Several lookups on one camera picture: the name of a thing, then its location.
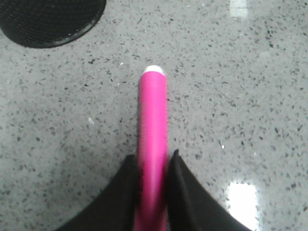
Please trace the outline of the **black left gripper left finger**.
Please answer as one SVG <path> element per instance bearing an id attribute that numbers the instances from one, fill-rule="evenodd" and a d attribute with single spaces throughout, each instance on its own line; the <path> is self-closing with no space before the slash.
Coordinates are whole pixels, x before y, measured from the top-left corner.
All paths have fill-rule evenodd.
<path id="1" fill-rule="evenodd" d="M 126 156 L 103 192 L 59 231 L 131 231 L 138 188 L 135 155 Z"/>

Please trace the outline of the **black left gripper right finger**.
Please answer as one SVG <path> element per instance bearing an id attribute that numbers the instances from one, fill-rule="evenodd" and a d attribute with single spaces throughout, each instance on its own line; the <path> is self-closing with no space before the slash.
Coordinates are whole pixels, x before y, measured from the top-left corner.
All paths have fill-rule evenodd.
<path id="1" fill-rule="evenodd" d="M 189 170 L 178 149 L 167 174 L 167 210 L 172 231 L 248 231 L 228 213 Z"/>

